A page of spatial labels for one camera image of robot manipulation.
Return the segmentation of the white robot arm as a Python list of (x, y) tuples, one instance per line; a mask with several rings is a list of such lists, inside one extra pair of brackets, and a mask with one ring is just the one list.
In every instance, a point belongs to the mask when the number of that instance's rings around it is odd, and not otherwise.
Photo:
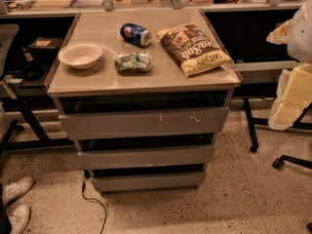
[(266, 41), (286, 44), (288, 55), (297, 61), (292, 70), (282, 71), (268, 119), (270, 129), (284, 131), (312, 103), (312, 0), (270, 32)]

